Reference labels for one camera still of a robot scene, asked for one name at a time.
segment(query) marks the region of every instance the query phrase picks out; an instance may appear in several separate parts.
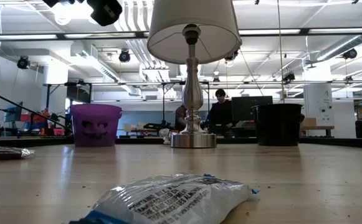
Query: man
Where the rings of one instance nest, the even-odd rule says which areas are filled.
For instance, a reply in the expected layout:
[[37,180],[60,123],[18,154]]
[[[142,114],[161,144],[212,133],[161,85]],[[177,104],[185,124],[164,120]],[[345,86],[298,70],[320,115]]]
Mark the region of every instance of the man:
[[216,130],[220,127],[220,132],[226,132],[236,124],[236,122],[232,120],[232,102],[225,100],[225,96],[226,93],[223,89],[216,91],[218,102],[212,104],[212,108],[207,117],[210,126]]
[[175,111],[175,130],[183,131],[186,127],[186,107],[182,104]]

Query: bag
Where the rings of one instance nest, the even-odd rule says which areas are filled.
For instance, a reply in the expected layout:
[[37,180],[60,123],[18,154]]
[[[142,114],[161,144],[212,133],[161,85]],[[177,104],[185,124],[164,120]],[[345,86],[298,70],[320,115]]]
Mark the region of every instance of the bag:
[[34,155],[34,150],[0,146],[0,160],[23,159]]
[[78,223],[220,223],[257,193],[246,184],[210,175],[149,177],[109,190]]

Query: black trash can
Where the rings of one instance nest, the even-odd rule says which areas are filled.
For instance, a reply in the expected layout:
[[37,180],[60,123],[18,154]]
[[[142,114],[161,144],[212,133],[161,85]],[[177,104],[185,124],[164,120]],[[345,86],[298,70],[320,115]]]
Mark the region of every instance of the black trash can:
[[301,107],[291,103],[253,106],[258,144],[297,146],[303,120]]

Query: computer monitor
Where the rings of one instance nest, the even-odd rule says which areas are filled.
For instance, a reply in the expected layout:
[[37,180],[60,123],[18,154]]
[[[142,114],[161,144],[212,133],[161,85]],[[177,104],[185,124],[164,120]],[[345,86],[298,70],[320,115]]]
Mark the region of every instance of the computer monitor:
[[9,105],[7,107],[7,110],[10,112],[6,112],[5,114],[5,122],[14,122],[14,121],[20,121],[21,118],[21,107]]
[[232,117],[234,121],[252,121],[252,106],[272,104],[272,96],[232,97]]

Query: purple plastic bucket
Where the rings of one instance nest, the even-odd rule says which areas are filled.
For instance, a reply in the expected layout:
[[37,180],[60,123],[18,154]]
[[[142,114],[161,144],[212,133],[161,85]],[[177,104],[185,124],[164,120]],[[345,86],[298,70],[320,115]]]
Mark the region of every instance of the purple plastic bucket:
[[74,143],[78,147],[113,146],[121,108],[113,105],[83,104],[70,107]]

